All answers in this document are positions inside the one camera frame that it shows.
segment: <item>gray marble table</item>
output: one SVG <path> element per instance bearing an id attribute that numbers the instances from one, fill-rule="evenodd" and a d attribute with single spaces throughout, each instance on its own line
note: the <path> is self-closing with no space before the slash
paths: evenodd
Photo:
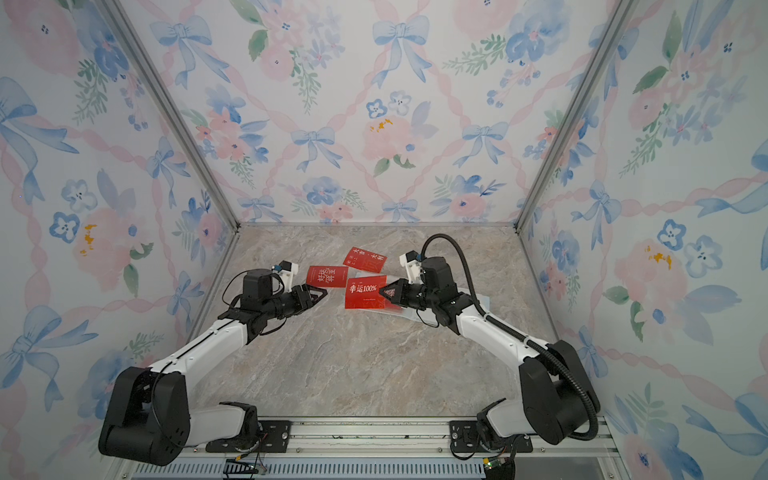
<path id="1" fill-rule="evenodd" d="M 536 279 L 507 226 L 243 227 L 217 299 L 242 270 L 288 260 L 300 265 L 303 283 L 310 265 L 341 265 L 352 247 L 386 255 L 382 273 L 405 276 L 399 255 L 421 250 L 438 232 L 462 245 L 475 287 L 491 297 L 493 313 L 534 336 L 555 340 Z M 448 242 L 436 240 L 428 255 L 446 257 L 457 283 L 466 287 Z M 227 297 L 241 287 L 236 280 Z M 214 301 L 204 328 L 226 309 Z M 285 416 L 474 415 L 501 397 L 518 396 L 517 371 L 480 345 L 446 328 L 345 310 L 343 289 L 331 289 L 318 306 L 216 366 L 190 393 L 190 406 L 238 401 L 256 405 L 260 415 Z"/>

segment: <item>black cable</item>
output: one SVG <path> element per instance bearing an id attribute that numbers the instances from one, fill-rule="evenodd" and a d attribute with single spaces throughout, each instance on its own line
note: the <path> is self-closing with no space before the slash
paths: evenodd
<path id="1" fill-rule="evenodd" d="M 426 242 L 424 242 L 424 246 L 422 247 L 422 261 L 426 258 L 426 251 L 429 244 L 433 240 L 436 240 L 438 238 L 447 240 L 456 249 L 456 253 L 458 253 L 458 258 L 462 261 L 462 267 L 464 267 L 464 275 L 467 279 L 469 296 L 472 298 L 472 302 L 475 304 L 475 308 L 478 310 L 480 315 L 484 317 L 486 320 L 488 320 L 492 325 L 498 327 L 499 329 L 503 330 L 509 335 L 512 335 L 513 337 L 520 340 L 521 342 L 525 342 L 525 339 L 527 338 L 525 335 L 523 335 L 521 332 L 518 332 L 515 329 L 510 328 L 500 320 L 497 320 L 492 316 L 487 315 L 485 310 L 483 310 L 482 306 L 480 305 L 480 301 L 478 300 L 478 297 L 475 294 L 475 284 L 472 282 L 472 275 L 469 272 L 469 265 L 467 264 L 467 258 L 464 256 L 464 252 L 462 251 L 462 248 L 458 245 L 456 240 L 453 240 L 453 238 L 451 238 L 449 235 L 446 235 L 445 233 L 436 233 L 432 235 L 430 238 L 426 240 Z M 581 400 L 581 403 L 584 405 L 584 409 L 587 410 L 589 430 L 587 430 L 586 432 L 572 432 L 569 435 L 569 437 L 576 440 L 584 440 L 584 441 L 592 440 L 594 437 L 598 435 L 598 413 L 594 407 L 594 403 L 592 402 L 592 399 L 589 398 L 589 395 L 587 394 L 586 390 L 584 390 L 581 384 L 579 384 L 579 382 L 576 381 L 576 378 L 574 378 L 573 374 L 571 374 L 571 371 L 568 370 L 565 367 L 565 365 L 563 365 L 563 363 L 555 355 L 553 355 L 548 349 L 537 344 L 536 342 L 528 342 L 528 343 L 525 343 L 525 345 L 530 346 L 533 350 L 535 350 L 537 353 L 542 355 L 548 362 L 550 362 L 554 370 L 558 373 L 558 376 L 560 376 L 563 380 L 565 380 L 565 382 L 577 393 L 577 395 L 579 396 L 579 399 Z"/>
<path id="2" fill-rule="evenodd" d="M 427 326 L 431 326 L 433 329 L 436 329 L 436 328 L 439 328 L 439 327 L 440 327 L 440 324 L 439 324 L 439 323 L 438 323 L 437 325 L 429 325 L 427 322 L 425 322 L 425 321 L 424 321 L 424 319 L 422 318 L 421 314 L 419 314 L 419 311 L 418 311 L 418 310 L 416 310 L 416 316 L 419 318 L 419 320 L 421 320 L 421 321 L 422 321 L 422 323 L 423 323 L 424 325 L 427 325 Z"/>
<path id="3" fill-rule="evenodd" d="M 467 279 L 469 296 L 472 298 L 472 303 L 475 304 L 475 308 L 478 310 L 478 312 L 480 312 L 480 315 L 484 316 L 485 310 L 482 309 L 482 306 L 480 305 L 480 300 L 478 300 L 478 296 L 475 293 L 475 284 L 472 282 L 472 274 L 469 272 L 467 257 L 464 256 L 464 251 L 458 245 L 456 240 L 453 240 L 452 237 L 450 237 L 449 235 L 446 235 L 445 233 L 435 233 L 430 238 L 428 238 L 426 242 L 424 242 L 424 246 L 422 247 L 422 261 L 426 258 L 427 247 L 429 247 L 429 244 L 432 243 L 433 240 L 437 240 L 438 238 L 447 240 L 448 242 L 451 243 L 451 245 L 453 245 L 453 248 L 456 249 L 456 253 L 458 253 L 458 258 L 462 261 L 462 267 L 464 267 L 464 277 L 466 277 Z"/>
<path id="4" fill-rule="evenodd" d="M 453 455 L 453 458 L 456 458 L 457 460 L 461 460 L 462 462 L 466 462 L 467 460 L 469 460 L 470 458 L 475 456 L 474 452 L 472 452 L 469 457 L 460 457 L 460 456 L 456 455 L 456 452 L 453 451 L 453 442 L 451 442 L 450 449 L 451 449 L 451 455 Z"/>
<path id="5" fill-rule="evenodd" d="M 270 330 L 269 332 L 267 332 L 267 333 L 260 333 L 260 334 L 259 334 L 259 336 L 267 336 L 267 335 L 269 335 L 270 333 L 275 333 L 277 330 L 279 330 L 279 329 L 283 328 L 283 327 L 285 326 L 285 324 L 286 324 L 286 321 L 285 321 L 285 320 L 283 320 L 283 322 L 280 324 L 280 326 L 278 326 L 277 328 L 273 328 L 273 329 L 271 329 L 271 330 Z"/>
<path id="6" fill-rule="evenodd" d="M 154 408 L 154 387 L 157 386 L 157 381 L 163 375 L 163 371 L 165 371 L 165 369 L 168 368 L 171 365 L 173 365 L 173 362 L 166 363 L 165 366 L 157 374 L 157 376 L 154 377 L 154 381 L 152 382 L 152 389 L 150 390 L 150 393 L 149 393 L 150 410 L 152 410 L 152 416 L 154 417 L 154 421 L 157 423 L 157 427 L 160 429 L 160 434 L 163 437 L 165 437 L 165 439 L 167 441 L 169 441 L 174 447 L 176 447 L 178 449 L 183 449 L 186 445 L 180 445 L 180 444 L 174 442 L 173 440 L 170 439 L 170 436 L 163 430 L 163 425 L 160 423 L 160 419 L 157 417 L 157 411 Z"/>
<path id="7" fill-rule="evenodd" d="M 224 288 L 224 291 L 221 293 L 221 301 L 222 301 L 222 302 L 224 302 L 224 304 L 225 304 L 225 305 L 229 305 L 229 304 L 230 304 L 229 302 L 227 302 L 227 301 L 224 299 L 224 294 L 227 292 L 227 290 L 229 290 L 229 288 L 230 288 L 230 285 L 232 285 L 232 282 L 233 282 L 233 281 L 235 281 L 235 279 L 236 279 L 237 277 L 239 277 L 240 275 L 242 275 L 243 273 L 248 273 L 248 272 L 249 272 L 249 270 L 243 270 L 242 272 L 240 272 L 240 273 L 238 273 L 237 275 L 233 276 L 233 277 L 232 277 L 232 280 L 230 280 L 230 282 L 229 282 L 229 283 L 227 284 L 227 286 Z"/>

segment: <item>robotic arm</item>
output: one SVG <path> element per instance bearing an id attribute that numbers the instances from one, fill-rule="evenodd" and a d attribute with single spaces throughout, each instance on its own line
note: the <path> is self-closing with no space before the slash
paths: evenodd
<path id="1" fill-rule="evenodd" d="M 426 257 L 436 238 L 451 242 L 462 260 L 470 295 L 460 293 L 451 267 L 443 257 Z M 417 310 L 431 310 L 439 325 L 484 346 L 517 368 L 521 401 L 499 400 L 478 414 L 478 434 L 489 451 L 509 445 L 513 435 L 535 433 L 557 445 L 570 436 L 591 440 L 598 430 L 600 403 L 574 348 L 565 341 L 554 345 L 529 336 L 491 313 L 477 301 L 472 277 L 461 247 L 439 233 L 427 239 L 421 254 L 411 251 L 400 257 L 407 279 L 383 287 L 379 293 L 389 302 Z M 574 432 L 589 422 L 586 433 Z"/>
<path id="2" fill-rule="evenodd" d="M 228 439 L 243 452 L 254 448 L 263 434 L 255 406 L 225 402 L 190 411 L 187 391 L 231 353 L 282 326 L 264 333 L 268 320 L 298 315 L 327 295 L 314 286 L 293 286 L 298 269 L 283 261 L 272 270 L 249 270 L 243 293 L 208 330 L 147 368 L 124 370 L 114 383 L 99 452 L 167 465 L 185 446 L 211 440 Z"/>
<path id="3" fill-rule="evenodd" d="M 436 238 L 445 238 L 456 248 L 469 295 L 458 291 L 445 258 L 426 257 L 427 246 Z M 408 278 L 383 287 L 382 296 L 398 306 L 430 310 L 439 325 L 518 368 L 521 401 L 502 399 L 477 415 L 478 437 L 487 450 L 512 446 L 518 434 L 535 433 L 551 444 L 566 437 L 596 436 L 600 403 L 574 348 L 562 340 L 550 345 L 485 312 L 464 253 L 451 237 L 433 235 L 420 254 L 409 252 L 400 262 Z M 268 320 L 298 315 L 327 295 L 326 290 L 306 284 L 293 286 L 297 272 L 298 266 L 286 261 L 272 270 L 249 270 L 243 293 L 208 330 L 147 368 L 124 370 L 114 384 L 99 451 L 154 465 L 171 463 L 185 446 L 213 440 L 223 439 L 240 452 L 253 451 L 265 438 L 255 406 L 223 402 L 190 411 L 187 391 L 231 353 L 284 324 L 265 333 Z M 589 430 L 576 432 L 585 422 Z"/>

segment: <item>floral wallpaper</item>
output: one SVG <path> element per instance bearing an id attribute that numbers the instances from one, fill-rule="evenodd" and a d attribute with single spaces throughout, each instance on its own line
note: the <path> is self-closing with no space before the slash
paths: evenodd
<path id="1" fill-rule="evenodd" d="M 509 222 L 615 1 L 123 6 L 242 221 Z"/>
<path id="2" fill-rule="evenodd" d="M 114 380 L 186 342 L 231 229 L 95 6 L 0 2 L 0 477 L 101 478 Z"/>
<path id="3" fill-rule="evenodd" d="M 640 0 L 523 231 L 635 480 L 768 478 L 766 21 Z"/>

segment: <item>red envelope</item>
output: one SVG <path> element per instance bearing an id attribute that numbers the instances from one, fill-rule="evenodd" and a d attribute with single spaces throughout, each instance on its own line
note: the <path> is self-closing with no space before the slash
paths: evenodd
<path id="1" fill-rule="evenodd" d="M 344 288 L 348 274 L 348 266 L 311 266 L 306 282 L 312 286 Z"/>
<path id="2" fill-rule="evenodd" d="M 389 303 L 379 295 L 379 289 L 386 285 L 386 275 L 350 278 L 346 284 L 344 308 L 383 309 Z"/>
<path id="3" fill-rule="evenodd" d="M 386 257 L 362 248 L 353 248 L 346 255 L 344 265 L 366 272 L 381 273 Z"/>

